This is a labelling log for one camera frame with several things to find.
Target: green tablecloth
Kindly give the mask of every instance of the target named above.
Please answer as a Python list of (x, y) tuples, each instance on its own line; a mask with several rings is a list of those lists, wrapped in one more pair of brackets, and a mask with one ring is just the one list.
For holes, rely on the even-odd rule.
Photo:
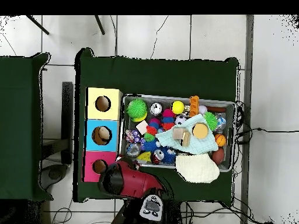
[[(235, 101), (238, 60), (226, 61), (173, 61), (164, 59), (130, 59), (124, 57), (94, 57), (90, 48), (82, 49), (76, 56), (75, 86), (75, 171), (74, 198), (107, 198), (100, 193), (96, 183), (81, 181), (84, 147), (85, 89), (87, 87), (115, 88), (123, 93), (190, 97)], [(175, 200), (222, 201), (231, 203), (232, 173), (220, 173), (210, 184), (185, 182), (174, 170), (143, 167), (144, 172), (156, 175), (171, 185)]]
[(39, 76), (48, 56), (0, 57), (0, 199), (52, 199), (38, 184)]

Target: green spiky ball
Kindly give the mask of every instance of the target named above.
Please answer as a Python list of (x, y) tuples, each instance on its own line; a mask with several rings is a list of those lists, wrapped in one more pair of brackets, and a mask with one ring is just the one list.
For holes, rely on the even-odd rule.
[(211, 131), (214, 131), (218, 123), (215, 115), (207, 111), (205, 114), (203, 114), (203, 117), (207, 121), (207, 125), (210, 127)]
[(140, 99), (132, 100), (127, 107), (127, 113), (131, 118), (141, 118), (146, 112), (147, 104)]

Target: white cloth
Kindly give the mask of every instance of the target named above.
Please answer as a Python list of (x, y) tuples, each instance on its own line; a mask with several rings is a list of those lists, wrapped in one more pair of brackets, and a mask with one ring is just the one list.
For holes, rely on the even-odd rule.
[(211, 183), (219, 176), (219, 168), (209, 155), (178, 155), (175, 160), (176, 171), (188, 182)]

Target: round hole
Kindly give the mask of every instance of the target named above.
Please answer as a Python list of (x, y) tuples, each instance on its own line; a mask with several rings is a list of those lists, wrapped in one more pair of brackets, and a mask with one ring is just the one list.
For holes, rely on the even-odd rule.
[(112, 132), (106, 126), (96, 127), (92, 132), (92, 140), (98, 145), (107, 145), (111, 138)]
[(108, 167), (108, 165), (104, 160), (96, 160), (92, 164), (92, 169), (97, 174), (104, 173), (106, 171), (107, 167)]
[(99, 96), (95, 102), (98, 111), (108, 111), (111, 108), (111, 101), (107, 96)]

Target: green toy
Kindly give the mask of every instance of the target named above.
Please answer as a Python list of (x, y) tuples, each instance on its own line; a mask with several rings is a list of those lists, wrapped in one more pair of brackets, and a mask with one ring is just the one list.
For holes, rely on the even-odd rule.
[(150, 133), (145, 133), (145, 134), (144, 134), (144, 139), (145, 139), (147, 142), (151, 142), (151, 141), (153, 141), (153, 140), (155, 139), (155, 137), (154, 137), (152, 134), (150, 134)]
[(211, 131), (214, 131), (217, 127), (217, 119), (213, 113), (206, 112), (203, 114), (204, 119), (207, 121), (207, 125), (210, 127)]
[(140, 99), (132, 100), (128, 104), (127, 113), (131, 118), (141, 118), (147, 113), (147, 104)]

